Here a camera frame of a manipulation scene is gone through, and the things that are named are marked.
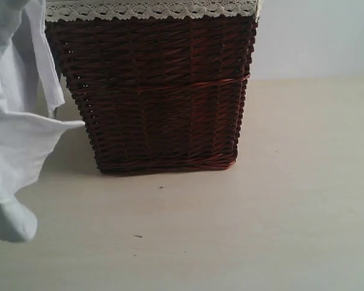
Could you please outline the dark red wicker basket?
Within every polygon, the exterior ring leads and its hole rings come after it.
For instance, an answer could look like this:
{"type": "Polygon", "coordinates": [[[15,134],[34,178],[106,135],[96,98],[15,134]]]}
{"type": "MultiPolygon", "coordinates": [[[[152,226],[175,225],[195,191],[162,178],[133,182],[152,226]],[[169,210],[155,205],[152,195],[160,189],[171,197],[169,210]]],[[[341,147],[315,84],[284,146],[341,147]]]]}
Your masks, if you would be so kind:
{"type": "Polygon", "coordinates": [[[256,29],[253,16],[48,22],[98,170],[228,169],[256,29]]]}

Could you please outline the white t-shirt red lettering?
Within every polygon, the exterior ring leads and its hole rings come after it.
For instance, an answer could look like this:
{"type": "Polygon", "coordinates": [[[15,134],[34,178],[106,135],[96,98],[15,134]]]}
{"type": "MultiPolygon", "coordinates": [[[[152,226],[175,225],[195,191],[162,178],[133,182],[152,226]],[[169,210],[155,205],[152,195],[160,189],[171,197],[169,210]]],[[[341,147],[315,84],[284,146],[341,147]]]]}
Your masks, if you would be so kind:
{"type": "Polygon", "coordinates": [[[0,240],[10,243],[38,227],[16,193],[38,180],[62,134],[84,125],[56,118],[65,100],[45,15],[45,1],[0,1],[0,240]]]}

